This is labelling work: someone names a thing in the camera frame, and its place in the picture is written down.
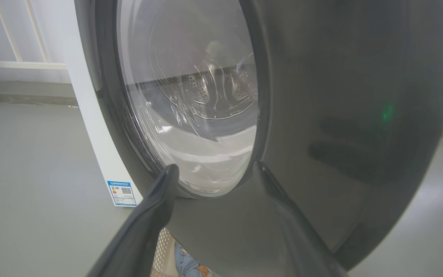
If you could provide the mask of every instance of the washing machine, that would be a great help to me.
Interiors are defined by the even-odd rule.
[[[345,276],[443,128],[443,0],[76,0],[67,63],[112,203],[91,271],[166,227],[224,277]]]

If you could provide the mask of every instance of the qr code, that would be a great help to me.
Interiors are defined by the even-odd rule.
[[[131,189],[130,188],[121,188],[123,190],[124,194],[131,194]]]

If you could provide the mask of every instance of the mesh vent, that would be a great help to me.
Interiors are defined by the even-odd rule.
[[[155,250],[155,259],[153,260],[153,268],[162,272],[165,266],[165,256],[167,256],[167,247],[172,239],[167,229],[163,228],[158,235],[157,250]]]

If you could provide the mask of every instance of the white machine side panel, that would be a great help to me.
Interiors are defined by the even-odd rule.
[[[72,28],[68,31],[69,33],[64,49],[68,73],[72,81],[76,100],[78,101],[81,115],[83,116],[88,136],[90,137],[90,142],[92,143],[95,156],[97,157],[98,165],[100,166],[100,170],[105,179],[106,189],[109,191],[114,205],[125,206],[120,203],[117,204],[117,201],[113,196],[113,190],[109,188],[109,183],[107,181],[130,183],[135,205],[128,206],[135,207],[141,202],[141,200],[143,200],[143,197],[134,185],[131,176],[125,168],[124,163],[117,152],[116,146],[112,141],[109,130],[107,129],[102,112],[100,111],[92,80],[88,73],[83,47],[81,46],[76,12],[73,12],[75,13],[75,17],[73,23],[70,24],[72,25]]]

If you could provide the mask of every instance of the patterned cloth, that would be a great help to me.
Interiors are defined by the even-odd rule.
[[[178,242],[175,242],[175,267],[179,277],[207,277],[209,273]]]

